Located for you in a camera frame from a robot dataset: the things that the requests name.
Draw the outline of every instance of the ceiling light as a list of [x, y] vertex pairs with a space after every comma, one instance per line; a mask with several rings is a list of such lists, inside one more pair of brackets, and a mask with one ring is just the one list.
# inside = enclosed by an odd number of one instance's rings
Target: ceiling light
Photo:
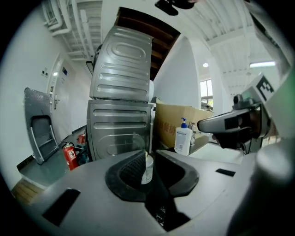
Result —
[[266, 61], [266, 62], [250, 63], [250, 68], [264, 67], [264, 66], [275, 66], [275, 65], [276, 65], [276, 63], [274, 61]]

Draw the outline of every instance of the door handle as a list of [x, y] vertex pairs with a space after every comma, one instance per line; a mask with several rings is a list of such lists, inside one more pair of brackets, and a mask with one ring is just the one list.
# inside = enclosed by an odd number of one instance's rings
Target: door handle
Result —
[[56, 105], [60, 101], [60, 99], [57, 99], [57, 94], [54, 96], [54, 109], [56, 110]]

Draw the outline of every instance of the stacked washing machine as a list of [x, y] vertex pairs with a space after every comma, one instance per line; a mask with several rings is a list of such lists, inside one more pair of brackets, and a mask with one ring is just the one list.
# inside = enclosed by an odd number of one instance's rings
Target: stacked washing machine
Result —
[[152, 37], [114, 26], [97, 59], [87, 111], [87, 140], [93, 161], [149, 150], [148, 104]]

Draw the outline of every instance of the cardboard box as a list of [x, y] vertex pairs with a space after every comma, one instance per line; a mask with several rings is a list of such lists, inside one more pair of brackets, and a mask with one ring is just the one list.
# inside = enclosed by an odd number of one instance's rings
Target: cardboard box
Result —
[[182, 124], [181, 117], [187, 118], [186, 124], [197, 122], [213, 116], [213, 112], [196, 109], [191, 106], [176, 106], [157, 103], [154, 120], [153, 135], [167, 147], [174, 147], [176, 128]]

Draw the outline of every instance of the blue pump cap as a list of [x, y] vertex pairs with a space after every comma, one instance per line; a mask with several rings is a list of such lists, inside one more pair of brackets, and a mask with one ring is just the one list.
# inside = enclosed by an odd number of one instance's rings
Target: blue pump cap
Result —
[[181, 119], [183, 119], [183, 123], [181, 124], [181, 128], [187, 128], [188, 125], [185, 123], [186, 118], [182, 117]]

